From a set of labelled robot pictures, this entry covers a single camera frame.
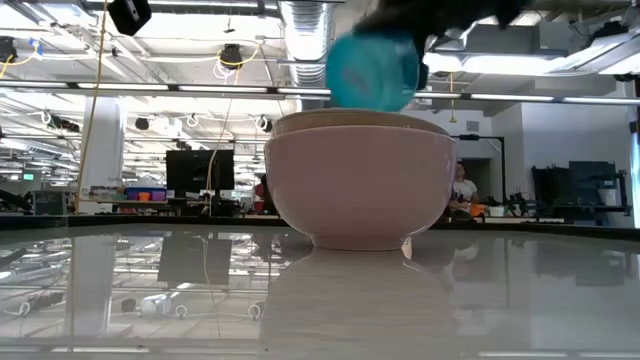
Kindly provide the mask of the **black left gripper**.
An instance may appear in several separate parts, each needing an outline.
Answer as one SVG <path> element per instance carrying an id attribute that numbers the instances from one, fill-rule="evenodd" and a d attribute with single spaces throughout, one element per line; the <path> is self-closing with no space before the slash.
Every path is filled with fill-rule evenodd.
<path id="1" fill-rule="evenodd" d="M 107 11 L 119 33 L 134 36 L 152 17 L 148 0 L 113 0 Z"/>

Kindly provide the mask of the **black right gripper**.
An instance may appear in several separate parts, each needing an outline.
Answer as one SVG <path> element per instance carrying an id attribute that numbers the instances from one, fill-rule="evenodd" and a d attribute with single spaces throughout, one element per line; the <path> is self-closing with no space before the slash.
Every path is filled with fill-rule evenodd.
<path id="1" fill-rule="evenodd" d="M 419 60 L 416 90 L 428 82 L 429 66 L 424 63 L 426 38 L 432 22 L 444 29 L 467 29 L 474 22 L 493 17 L 501 29 L 508 27 L 531 0 L 379 0 L 377 8 L 354 27 L 354 34 L 406 32 L 413 38 Z"/>

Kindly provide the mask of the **small blue bowl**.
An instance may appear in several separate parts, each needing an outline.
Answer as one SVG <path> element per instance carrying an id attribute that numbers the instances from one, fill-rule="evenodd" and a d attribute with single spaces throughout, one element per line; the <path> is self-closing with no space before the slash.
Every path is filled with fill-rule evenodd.
<path id="1" fill-rule="evenodd" d="M 347 33 L 327 53 L 326 85 L 338 107 L 398 112 L 416 93 L 420 68 L 407 33 Z"/>

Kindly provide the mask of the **white bowl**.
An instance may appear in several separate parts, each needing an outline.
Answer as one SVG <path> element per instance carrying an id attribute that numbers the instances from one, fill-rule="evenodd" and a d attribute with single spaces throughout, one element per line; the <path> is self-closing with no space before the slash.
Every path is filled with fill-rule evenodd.
<path id="1" fill-rule="evenodd" d="M 278 120 L 273 125 L 272 135 L 277 136 L 295 131 L 340 126 L 377 126 L 405 128 L 449 136 L 449 133 L 445 129 L 425 120 L 404 116 L 373 116 L 358 114 L 317 114 L 284 118 Z"/>

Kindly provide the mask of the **large pink bowl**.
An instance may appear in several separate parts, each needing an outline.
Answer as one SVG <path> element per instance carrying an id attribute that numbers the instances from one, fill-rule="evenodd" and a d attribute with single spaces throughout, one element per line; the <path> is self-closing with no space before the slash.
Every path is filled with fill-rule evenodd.
<path id="1" fill-rule="evenodd" d="M 447 135 L 409 128 L 294 131 L 265 146 L 268 188 L 281 218 L 317 247 L 396 250 L 441 217 L 457 150 Z"/>

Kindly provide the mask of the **dark equipment shelf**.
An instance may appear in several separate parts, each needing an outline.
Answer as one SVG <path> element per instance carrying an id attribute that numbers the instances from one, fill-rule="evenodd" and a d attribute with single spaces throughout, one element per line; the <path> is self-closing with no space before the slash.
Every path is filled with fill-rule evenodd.
<path id="1" fill-rule="evenodd" d="M 610 213 L 631 215 L 625 170 L 613 161 L 570 161 L 531 168 L 539 214 L 562 218 L 566 223 L 604 225 Z"/>

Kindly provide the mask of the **black round ceiling fixture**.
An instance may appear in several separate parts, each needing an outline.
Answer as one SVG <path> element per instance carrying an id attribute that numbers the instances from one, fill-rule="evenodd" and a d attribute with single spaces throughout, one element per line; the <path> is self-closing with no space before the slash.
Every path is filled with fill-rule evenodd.
<path id="1" fill-rule="evenodd" d="M 241 46 L 239 44 L 225 44 L 218 57 L 221 65 L 228 70 L 238 70 L 243 66 L 243 57 L 241 54 Z"/>

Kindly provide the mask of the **long ceiling light bar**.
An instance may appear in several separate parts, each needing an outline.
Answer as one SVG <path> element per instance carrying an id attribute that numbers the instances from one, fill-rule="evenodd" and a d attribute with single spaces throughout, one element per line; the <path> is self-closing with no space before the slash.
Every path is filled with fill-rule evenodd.
<path id="1" fill-rule="evenodd" d="M 141 84 L 141 83 L 101 83 L 56 82 L 31 80 L 0 80 L 0 92 L 39 92 L 51 94 L 88 95 L 97 90 L 102 96 L 165 96 L 165 97 L 227 97 L 247 99 L 283 100 L 287 97 L 300 97 L 310 100 L 327 100 L 331 92 L 328 89 L 297 87 L 261 87 L 236 85 L 182 85 L 182 84 Z M 549 95 L 510 95 L 460 92 L 417 92 L 416 99 L 485 101 L 485 102 L 523 102 L 552 103 L 563 105 L 606 105 L 637 106 L 640 98 L 615 98 L 592 96 L 549 96 Z"/>

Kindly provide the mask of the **white building column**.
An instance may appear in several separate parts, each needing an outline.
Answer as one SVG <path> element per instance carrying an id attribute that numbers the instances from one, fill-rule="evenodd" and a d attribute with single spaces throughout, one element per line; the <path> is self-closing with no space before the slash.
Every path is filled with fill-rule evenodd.
<path id="1" fill-rule="evenodd" d="M 90 197 L 92 187 L 122 184 L 127 115 L 121 98 L 86 98 L 79 170 L 82 199 Z"/>

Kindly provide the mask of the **person in background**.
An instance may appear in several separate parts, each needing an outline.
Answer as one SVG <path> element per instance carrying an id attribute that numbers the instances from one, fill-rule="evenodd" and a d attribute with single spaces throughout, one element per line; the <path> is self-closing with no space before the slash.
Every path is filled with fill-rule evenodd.
<path id="1" fill-rule="evenodd" d="M 478 202 L 477 187 L 473 181 L 466 178 L 464 164 L 458 161 L 448 203 L 450 220 L 452 222 L 472 221 L 472 206 Z"/>

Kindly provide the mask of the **black computer monitor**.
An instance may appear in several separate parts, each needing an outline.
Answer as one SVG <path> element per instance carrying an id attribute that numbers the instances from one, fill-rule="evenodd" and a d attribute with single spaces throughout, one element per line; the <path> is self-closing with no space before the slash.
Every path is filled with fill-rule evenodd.
<path id="1" fill-rule="evenodd" d="M 167 151 L 166 187 L 176 192 L 233 190 L 233 150 Z"/>

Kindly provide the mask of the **blue storage bin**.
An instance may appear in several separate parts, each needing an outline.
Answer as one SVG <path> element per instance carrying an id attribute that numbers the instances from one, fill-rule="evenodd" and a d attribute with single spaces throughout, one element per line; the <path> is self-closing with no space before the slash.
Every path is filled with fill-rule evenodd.
<path id="1" fill-rule="evenodd" d="M 127 200 L 141 202 L 161 202 L 166 200 L 167 190 L 159 187 L 127 187 Z"/>

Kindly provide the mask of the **red office chair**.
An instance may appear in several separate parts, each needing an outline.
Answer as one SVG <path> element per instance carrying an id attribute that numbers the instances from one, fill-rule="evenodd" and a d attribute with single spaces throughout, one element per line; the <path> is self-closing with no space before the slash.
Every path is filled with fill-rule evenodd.
<path id="1" fill-rule="evenodd" d="M 265 174 L 260 177 L 259 184 L 254 187 L 254 196 L 254 209 L 258 214 L 273 215 L 275 213 Z"/>

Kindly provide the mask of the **silver ventilation duct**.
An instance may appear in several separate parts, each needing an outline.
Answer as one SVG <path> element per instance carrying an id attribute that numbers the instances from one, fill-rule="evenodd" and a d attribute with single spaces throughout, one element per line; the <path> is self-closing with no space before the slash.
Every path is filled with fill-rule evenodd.
<path id="1" fill-rule="evenodd" d="M 296 87 L 324 89 L 325 60 L 335 5 L 316 1 L 281 1 L 284 41 L 292 83 Z"/>

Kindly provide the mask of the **black station frame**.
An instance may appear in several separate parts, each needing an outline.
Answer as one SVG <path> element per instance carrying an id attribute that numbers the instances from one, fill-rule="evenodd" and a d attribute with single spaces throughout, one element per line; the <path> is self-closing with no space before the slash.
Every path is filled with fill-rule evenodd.
<path id="1" fill-rule="evenodd" d="M 460 134 L 452 138 L 459 143 L 458 157 L 466 170 L 473 170 L 474 161 L 487 162 L 478 176 L 475 173 L 470 175 L 474 183 L 479 185 L 481 197 L 492 196 L 504 202 L 507 197 L 505 137 Z"/>

